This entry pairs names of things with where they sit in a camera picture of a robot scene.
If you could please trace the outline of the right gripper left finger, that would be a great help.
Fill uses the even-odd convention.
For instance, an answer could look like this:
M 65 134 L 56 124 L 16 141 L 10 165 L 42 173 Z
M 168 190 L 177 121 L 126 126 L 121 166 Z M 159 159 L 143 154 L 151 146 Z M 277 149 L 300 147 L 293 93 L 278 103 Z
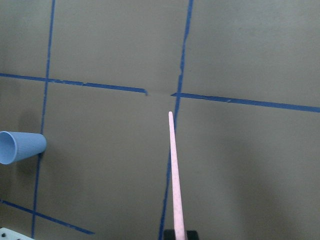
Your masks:
M 176 240 L 174 229 L 165 229 L 163 231 L 163 240 Z

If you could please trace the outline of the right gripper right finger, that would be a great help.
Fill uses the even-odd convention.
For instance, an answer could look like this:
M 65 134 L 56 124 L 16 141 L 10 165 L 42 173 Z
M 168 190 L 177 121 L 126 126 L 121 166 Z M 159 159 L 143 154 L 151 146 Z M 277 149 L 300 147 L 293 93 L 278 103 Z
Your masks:
M 199 240 L 199 234 L 196 230 L 187 230 L 186 238 L 187 240 Z

